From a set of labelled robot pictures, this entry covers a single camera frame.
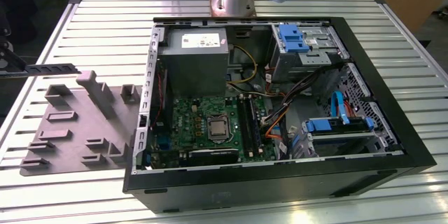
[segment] motherboard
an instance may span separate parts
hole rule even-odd
[[[260,96],[174,99],[172,130],[157,135],[158,148],[180,156],[232,156],[236,163],[274,160],[272,140],[258,128],[265,115]]]

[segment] ram slot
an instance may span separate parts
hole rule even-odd
[[[241,129],[241,138],[242,138],[242,148],[244,148],[244,156],[253,157],[253,144],[252,144],[252,135],[249,129],[249,120],[245,106],[245,97],[240,97],[237,99],[237,110],[238,110],[238,121],[240,121],[240,129]]]
[[[256,109],[253,106],[252,98],[245,99],[246,104],[246,117],[249,119],[249,131],[252,135],[252,146],[253,151],[256,154],[261,155],[262,149],[261,149],[261,137],[260,137],[260,128],[258,128],[258,121],[257,121],[257,115],[256,115]]]

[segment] gray plastic holder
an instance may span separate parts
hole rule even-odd
[[[22,176],[124,168],[137,124],[141,87],[97,83],[93,71],[76,82],[84,90],[50,85]]]

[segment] aluminum work table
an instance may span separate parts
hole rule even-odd
[[[208,0],[81,0],[68,5],[37,63],[73,63],[109,86],[141,84],[152,18],[209,16]],[[356,197],[154,215],[121,192],[124,170],[22,177],[18,165],[44,114],[48,85],[28,78],[0,129],[0,222],[448,223],[448,77],[385,4],[256,0],[258,16],[341,16],[356,34],[437,166]]]

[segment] cpu socket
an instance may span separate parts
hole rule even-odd
[[[206,117],[208,140],[220,144],[229,138],[229,118],[225,114],[213,114]]]

